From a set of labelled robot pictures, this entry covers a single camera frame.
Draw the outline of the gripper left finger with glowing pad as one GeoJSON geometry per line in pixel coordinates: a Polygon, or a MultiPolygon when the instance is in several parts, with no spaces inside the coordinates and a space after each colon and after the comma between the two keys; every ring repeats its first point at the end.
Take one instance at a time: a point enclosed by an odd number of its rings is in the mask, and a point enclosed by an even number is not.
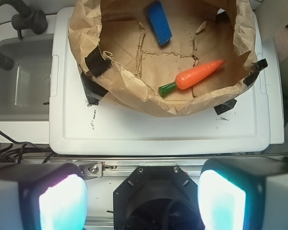
{"type": "Polygon", "coordinates": [[[88,190],[72,163],[0,163],[0,230],[82,230],[88,190]]]}

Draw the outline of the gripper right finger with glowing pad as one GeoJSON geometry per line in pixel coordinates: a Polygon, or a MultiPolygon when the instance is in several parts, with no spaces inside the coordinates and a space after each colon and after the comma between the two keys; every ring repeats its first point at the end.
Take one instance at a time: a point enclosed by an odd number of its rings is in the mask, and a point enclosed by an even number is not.
{"type": "Polygon", "coordinates": [[[208,159],[198,205],[207,230],[288,230],[288,156],[208,159]]]}

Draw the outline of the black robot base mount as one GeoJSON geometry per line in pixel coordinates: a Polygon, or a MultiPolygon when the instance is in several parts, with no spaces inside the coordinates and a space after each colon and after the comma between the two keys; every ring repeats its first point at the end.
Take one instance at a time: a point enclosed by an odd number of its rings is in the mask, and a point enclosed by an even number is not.
{"type": "Polygon", "coordinates": [[[203,230],[198,185],[178,166],[139,166],[113,192],[116,230],[203,230]]]}

